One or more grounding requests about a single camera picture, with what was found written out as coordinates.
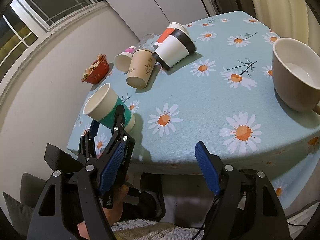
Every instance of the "black and white cup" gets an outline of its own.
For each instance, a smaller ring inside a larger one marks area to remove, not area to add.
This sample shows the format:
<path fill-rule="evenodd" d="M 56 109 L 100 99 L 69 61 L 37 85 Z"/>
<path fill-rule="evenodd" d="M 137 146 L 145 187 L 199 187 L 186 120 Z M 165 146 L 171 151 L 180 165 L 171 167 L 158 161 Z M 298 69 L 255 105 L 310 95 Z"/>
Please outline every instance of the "black and white cup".
<path fill-rule="evenodd" d="M 165 70 L 169 70 L 174 64 L 195 51 L 196 45 L 188 34 L 182 30 L 174 29 L 152 53 L 152 56 Z"/>

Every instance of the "cable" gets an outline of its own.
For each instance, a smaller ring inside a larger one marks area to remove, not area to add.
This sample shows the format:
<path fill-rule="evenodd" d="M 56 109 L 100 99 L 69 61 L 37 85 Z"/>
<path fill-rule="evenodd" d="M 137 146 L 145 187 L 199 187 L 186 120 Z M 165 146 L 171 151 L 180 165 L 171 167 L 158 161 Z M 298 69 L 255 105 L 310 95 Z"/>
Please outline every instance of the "cable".
<path fill-rule="evenodd" d="M 288 225 L 294 226 L 294 227 L 306 227 L 307 226 L 307 225 L 294 225 L 294 224 L 291 224 L 289 222 L 287 222 L 287 223 L 288 223 Z"/>
<path fill-rule="evenodd" d="M 210 209 L 209 209 L 209 211 L 211 210 L 211 208 L 215 205 L 215 203 L 218 201 L 218 199 L 219 199 L 220 197 L 215 197 L 214 199 L 213 199 L 213 201 L 212 201 L 212 204 L 211 204 L 211 207 L 210 207 Z M 205 222 L 206 222 L 206 220 L 207 220 L 207 217 L 208 217 L 208 214 L 209 214 L 209 211 L 207 212 L 207 214 L 206 214 L 206 216 L 205 216 L 205 219 L 204 219 L 204 221 L 203 221 L 203 223 L 202 223 L 202 226 L 199 228 L 199 230 L 198 230 L 198 232 L 195 234 L 195 236 L 191 239 L 191 240 L 195 240 L 196 239 L 196 237 L 200 234 L 200 232 L 201 232 L 201 230 L 203 229 L 203 227 L 204 227 L 204 224 L 205 224 Z"/>

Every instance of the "teal paper cup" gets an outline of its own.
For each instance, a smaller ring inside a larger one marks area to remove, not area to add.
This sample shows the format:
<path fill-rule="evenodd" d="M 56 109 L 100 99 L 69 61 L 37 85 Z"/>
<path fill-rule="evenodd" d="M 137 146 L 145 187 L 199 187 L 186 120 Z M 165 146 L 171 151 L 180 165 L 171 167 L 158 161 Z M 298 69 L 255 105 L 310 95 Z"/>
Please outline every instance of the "teal paper cup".
<path fill-rule="evenodd" d="M 85 104 L 83 114 L 112 129 L 118 105 L 124 106 L 124 130 L 129 132 L 134 126 L 135 117 L 111 88 L 110 83 L 104 84 L 94 92 Z"/>

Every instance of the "blue gripper pad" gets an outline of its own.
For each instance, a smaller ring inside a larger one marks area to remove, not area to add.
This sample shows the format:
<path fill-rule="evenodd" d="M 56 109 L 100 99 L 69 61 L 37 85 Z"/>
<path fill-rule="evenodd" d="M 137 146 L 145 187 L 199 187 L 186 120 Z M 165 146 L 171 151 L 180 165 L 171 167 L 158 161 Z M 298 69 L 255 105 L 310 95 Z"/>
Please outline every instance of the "blue gripper pad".
<path fill-rule="evenodd" d="M 221 191 L 219 186 L 219 176 L 216 169 L 213 167 L 208 154 L 206 153 L 206 149 L 203 148 L 202 144 L 200 142 L 196 143 L 196 159 L 209 190 L 213 191 L 214 195 L 217 196 Z"/>
<path fill-rule="evenodd" d="M 124 143 L 120 143 L 115 150 L 113 156 L 105 166 L 104 170 L 100 174 L 100 185 L 98 192 L 103 195 L 106 191 L 110 190 L 110 187 L 116 180 L 119 166 L 124 158 Z"/>

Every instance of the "person's leg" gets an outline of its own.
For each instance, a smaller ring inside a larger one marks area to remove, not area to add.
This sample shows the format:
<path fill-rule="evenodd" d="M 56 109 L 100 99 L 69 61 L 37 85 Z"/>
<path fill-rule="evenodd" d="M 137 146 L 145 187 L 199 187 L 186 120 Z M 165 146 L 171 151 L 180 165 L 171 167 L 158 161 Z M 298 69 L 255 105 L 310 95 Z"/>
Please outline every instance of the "person's leg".
<path fill-rule="evenodd" d="M 121 220 L 136 218 L 161 219 L 165 214 L 165 206 L 160 175 L 142 173 L 140 187 L 139 204 L 124 203 Z"/>

